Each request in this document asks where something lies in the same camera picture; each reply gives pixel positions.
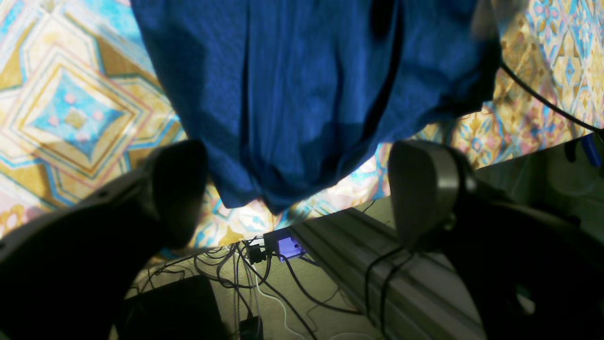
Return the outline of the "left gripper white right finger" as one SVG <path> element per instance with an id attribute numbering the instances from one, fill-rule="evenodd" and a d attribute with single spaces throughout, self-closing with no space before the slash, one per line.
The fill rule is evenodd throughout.
<path id="1" fill-rule="evenodd" d="M 489 340 L 603 338 L 602 243 L 515 203 L 445 145 L 396 142 L 388 174 L 402 247 L 446 256 Z"/>

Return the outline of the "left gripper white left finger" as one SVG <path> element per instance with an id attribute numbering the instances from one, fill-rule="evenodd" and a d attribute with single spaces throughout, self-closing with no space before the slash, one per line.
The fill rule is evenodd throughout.
<path id="1" fill-rule="evenodd" d="M 190 243 L 207 172 L 202 142 L 164 146 L 77 204 L 3 236 L 1 338 L 107 339 L 138 272 Z"/>

